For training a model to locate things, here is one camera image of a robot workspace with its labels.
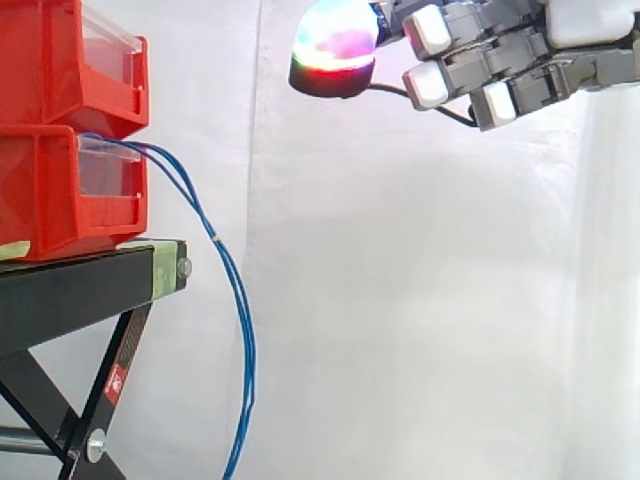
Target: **black metal table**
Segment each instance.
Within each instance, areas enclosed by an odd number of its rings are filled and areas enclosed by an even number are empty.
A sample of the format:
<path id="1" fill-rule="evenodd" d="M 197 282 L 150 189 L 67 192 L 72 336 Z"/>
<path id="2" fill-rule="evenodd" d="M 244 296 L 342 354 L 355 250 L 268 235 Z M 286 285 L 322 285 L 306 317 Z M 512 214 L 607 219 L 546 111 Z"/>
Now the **black metal table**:
<path id="1" fill-rule="evenodd" d="M 186 244 L 174 240 L 47 264 L 0 263 L 0 395 L 30 427 L 0 427 L 0 451 L 55 456 L 59 480 L 124 480 L 106 453 L 109 425 L 152 303 L 184 289 L 190 271 Z M 78 413 L 29 349 L 117 315 Z"/>

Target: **robotic hand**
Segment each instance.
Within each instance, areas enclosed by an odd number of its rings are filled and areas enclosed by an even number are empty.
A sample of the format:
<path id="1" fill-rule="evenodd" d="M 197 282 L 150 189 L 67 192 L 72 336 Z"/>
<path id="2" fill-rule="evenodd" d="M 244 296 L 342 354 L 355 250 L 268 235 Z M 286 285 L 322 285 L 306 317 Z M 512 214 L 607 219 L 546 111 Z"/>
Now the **robotic hand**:
<path id="1" fill-rule="evenodd" d="M 468 94 L 483 131 L 581 89 L 640 81 L 640 0 L 368 3 L 377 17 L 375 46 L 408 37 L 421 62 L 403 75 L 414 108 L 439 108 Z"/>

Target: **metal rod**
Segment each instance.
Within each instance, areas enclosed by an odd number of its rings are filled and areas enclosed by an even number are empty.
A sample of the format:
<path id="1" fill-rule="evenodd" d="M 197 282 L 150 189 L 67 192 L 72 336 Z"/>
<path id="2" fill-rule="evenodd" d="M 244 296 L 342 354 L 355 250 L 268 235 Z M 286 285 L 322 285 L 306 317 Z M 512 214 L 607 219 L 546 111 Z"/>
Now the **metal rod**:
<path id="1" fill-rule="evenodd" d="M 26 428 L 0 427 L 0 452 L 53 456 L 40 437 Z"/>

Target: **robot finger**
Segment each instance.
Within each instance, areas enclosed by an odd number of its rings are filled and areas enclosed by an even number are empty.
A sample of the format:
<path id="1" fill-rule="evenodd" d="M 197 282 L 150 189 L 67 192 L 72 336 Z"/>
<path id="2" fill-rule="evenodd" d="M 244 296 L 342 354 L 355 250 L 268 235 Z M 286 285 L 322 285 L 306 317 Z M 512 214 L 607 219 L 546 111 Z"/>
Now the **robot finger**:
<path id="1" fill-rule="evenodd" d="M 536 0 L 466 0 L 423 7 L 403 28 L 416 57 L 425 61 L 517 27 L 544 24 L 542 12 Z"/>
<path id="2" fill-rule="evenodd" d="M 470 93 L 478 127 L 487 131 L 569 99 L 579 90 L 636 85 L 640 45 L 568 51 L 495 85 Z"/>
<path id="3" fill-rule="evenodd" d="M 528 27 L 423 62 L 406 72 L 403 81 L 414 108 L 429 110 L 518 75 L 547 57 L 544 36 Z"/>

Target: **rgb light dome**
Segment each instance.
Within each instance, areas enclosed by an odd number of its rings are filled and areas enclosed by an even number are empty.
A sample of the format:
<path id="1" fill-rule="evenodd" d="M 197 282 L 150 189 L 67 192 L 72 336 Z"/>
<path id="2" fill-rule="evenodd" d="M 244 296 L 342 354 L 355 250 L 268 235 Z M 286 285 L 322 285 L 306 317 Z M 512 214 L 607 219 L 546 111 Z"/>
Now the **rgb light dome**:
<path id="1" fill-rule="evenodd" d="M 371 82 L 378 17 L 368 0 L 321 0 L 300 21 L 289 83 L 317 97 L 352 97 Z"/>

